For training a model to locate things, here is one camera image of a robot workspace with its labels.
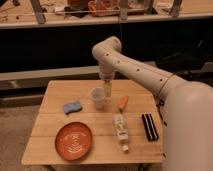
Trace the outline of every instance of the background wall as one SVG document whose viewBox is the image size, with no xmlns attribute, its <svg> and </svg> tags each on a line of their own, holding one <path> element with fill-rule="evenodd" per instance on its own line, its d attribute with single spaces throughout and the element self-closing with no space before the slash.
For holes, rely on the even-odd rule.
<svg viewBox="0 0 213 171">
<path fill-rule="evenodd" d="M 97 65 L 91 49 L 112 35 L 126 56 L 170 71 L 194 69 L 213 56 L 212 30 L 211 18 L 0 30 L 0 72 Z"/>
</svg>

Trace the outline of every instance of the carrot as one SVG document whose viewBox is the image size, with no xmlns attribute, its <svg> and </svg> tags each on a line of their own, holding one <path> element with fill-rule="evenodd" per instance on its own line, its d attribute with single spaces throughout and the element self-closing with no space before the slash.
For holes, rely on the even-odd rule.
<svg viewBox="0 0 213 171">
<path fill-rule="evenodd" d="M 120 100 L 119 104 L 118 104 L 118 109 L 119 111 L 122 113 L 127 105 L 129 96 L 124 96 L 122 97 L 122 99 Z"/>
</svg>

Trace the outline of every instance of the blue sponge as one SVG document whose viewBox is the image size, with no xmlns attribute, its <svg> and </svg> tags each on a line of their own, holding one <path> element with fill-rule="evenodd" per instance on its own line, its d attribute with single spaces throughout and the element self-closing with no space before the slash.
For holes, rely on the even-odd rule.
<svg viewBox="0 0 213 171">
<path fill-rule="evenodd" d="M 78 111 L 82 110 L 82 106 L 81 106 L 80 101 L 77 100 L 72 103 L 66 103 L 63 106 L 63 109 L 64 109 L 64 113 L 66 115 L 68 115 L 69 113 L 78 112 Z"/>
</svg>

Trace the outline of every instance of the floor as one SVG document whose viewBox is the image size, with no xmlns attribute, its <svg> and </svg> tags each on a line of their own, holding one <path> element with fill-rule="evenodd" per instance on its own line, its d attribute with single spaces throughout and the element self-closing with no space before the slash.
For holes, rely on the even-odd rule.
<svg viewBox="0 0 213 171">
<path fill-rule="evenodd" d="M 0 103 L 0 170 L 46 171 L 42 166 L 23 166 L 21 158 L 36 119 L 41 96 L 2 99 Z M 137 171 L 139 165 L 53 166 L 57 171 Z M 161 171 L 161 164 L 153 164 L 148 171 Z"/>
</svg>

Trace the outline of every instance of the white cup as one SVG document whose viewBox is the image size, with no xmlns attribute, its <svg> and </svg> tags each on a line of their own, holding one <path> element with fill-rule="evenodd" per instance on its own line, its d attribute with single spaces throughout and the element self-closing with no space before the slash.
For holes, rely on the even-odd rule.
<svg viewBox="0 0 213 171">
<path fill-rule="evenodd" d="M 105 92 L 102 87 L 96 87 L 91 91 L 91 98 L 96 109 L 102 109 L 105 103 Z"/>
</svg>

